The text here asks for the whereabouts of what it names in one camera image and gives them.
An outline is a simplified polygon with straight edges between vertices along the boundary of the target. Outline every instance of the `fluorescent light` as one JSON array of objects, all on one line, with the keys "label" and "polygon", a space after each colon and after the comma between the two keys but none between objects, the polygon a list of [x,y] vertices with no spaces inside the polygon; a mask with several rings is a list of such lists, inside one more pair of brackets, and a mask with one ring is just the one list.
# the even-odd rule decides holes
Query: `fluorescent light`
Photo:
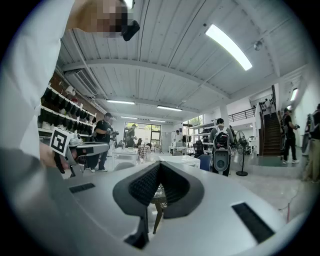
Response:
[{"label": "fluorescent light", "polygon": [[135,104],[134,102],[131,102],[131,101],[119,101],[119,100],[110,100],[110,99],[107,99],[106,101],[110,103],[122,103],[122,104],[131,104],[131,105]]},{"label": "fluorescent light", "polygon": [[290,101],[294,101],[294,100],[295,100],[295,98],[297,97],[297,93],[298,93],[298,89],[295,88],[295,89],[293,90],[293,93],[292,93],[292,96],[291,96]]},{"label": "fluorescent light", "polygon": [[121,118],[138,119],[136,117],[129,117],[129,116],[121,116]]},{"label": "fluorescent light", "polygon": [[242,50],[235,44],[232,39],[227,36],[215,25],[211,25],[205,34],[215,40],[223,48],[225,48],[244,68],[245,71],[252,68],[250,61]]},{"label": "fluorescent light", "polygon": [[124,0],[126,7],[130,10],[133,7],[134,0]]},{"label": "fluorescent light", "polygon": [[158,109],[164,110],[173,110],[173,111],[182,111],[180,108],[168,107],[168,106],[157,106]]},{"label": "fluorescent light", "polygon": [[153,121],[153,122],[161,122],[161,123],[165,123],[166,121],[160,121],[160,120],[150,120],[150,121]]}]

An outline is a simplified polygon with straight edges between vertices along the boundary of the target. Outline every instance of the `staircase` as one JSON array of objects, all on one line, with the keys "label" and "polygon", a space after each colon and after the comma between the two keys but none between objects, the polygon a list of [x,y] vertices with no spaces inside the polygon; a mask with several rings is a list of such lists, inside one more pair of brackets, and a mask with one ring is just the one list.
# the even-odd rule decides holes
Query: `staircase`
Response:
[{"label": "staircase", "polygon": [[280,124],[276,113],[271,117],[268,114],[264,116],[264,130],[263,156],[281,156]]}]

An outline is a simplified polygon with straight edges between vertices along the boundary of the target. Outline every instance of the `air conditioner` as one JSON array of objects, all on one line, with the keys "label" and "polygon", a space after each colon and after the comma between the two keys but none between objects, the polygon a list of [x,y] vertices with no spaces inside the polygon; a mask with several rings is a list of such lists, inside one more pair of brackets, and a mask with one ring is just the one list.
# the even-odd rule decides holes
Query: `air conditioner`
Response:
[{"label": "air conditioner", "polygon": [[68,71],[64,77],[83,96],[95,97],[98,94],[86,71],[82,69]]}]

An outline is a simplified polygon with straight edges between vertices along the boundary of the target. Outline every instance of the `white shirt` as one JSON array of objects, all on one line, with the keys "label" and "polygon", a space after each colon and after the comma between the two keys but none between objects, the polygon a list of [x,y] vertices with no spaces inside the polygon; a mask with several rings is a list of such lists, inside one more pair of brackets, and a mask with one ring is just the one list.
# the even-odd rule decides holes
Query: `white shirt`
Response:
[{"label": "white shirt", "polygon": [[175,139],[176,142],[182,140],[182,134],[181,134],[181,133],[175,134],[175,135],[174,135],[174,139]]},{"label": "white shirt", "polygon": [[268,100],[264,103],[264,105],[266,108],[271,108],[271,104]]},{"label": "white shirt", "polygon": [[[7,117],[1,122],[1,131],[5,131],[5,135],[1,136],[0,147],[21,149],[26,154],[40,158],[40,99],[55,71],[60,39],[64,35],[74,1],[42,1],[12,40],[0,67],[0,95],[3,96],[0,100],[0,116]],[[15,113],[24,113],[26,116],[24,118],[21,115],[19,130],[15,130]],[[12,138],[19,133],[22,139],[13,142]]]}]

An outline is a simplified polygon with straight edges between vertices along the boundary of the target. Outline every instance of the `standing fan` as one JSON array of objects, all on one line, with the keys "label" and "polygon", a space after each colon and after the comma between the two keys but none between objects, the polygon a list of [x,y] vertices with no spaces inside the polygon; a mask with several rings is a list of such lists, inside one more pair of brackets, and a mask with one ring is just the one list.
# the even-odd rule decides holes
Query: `standing fan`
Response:
[{"label": "standing fan", "polygon": [[245,153],[246,153],[248,141],[246,140],[244,133],[240,130],[236,133],[235,138],[237,141],[236,149],[240,155],[241,154],[243,155],[242,169],[241,169],[241,171],[237,171],[235,174],[238,176],[247,176],[248,173],[246,171],[244,171],[244,165],[245,165]]}]

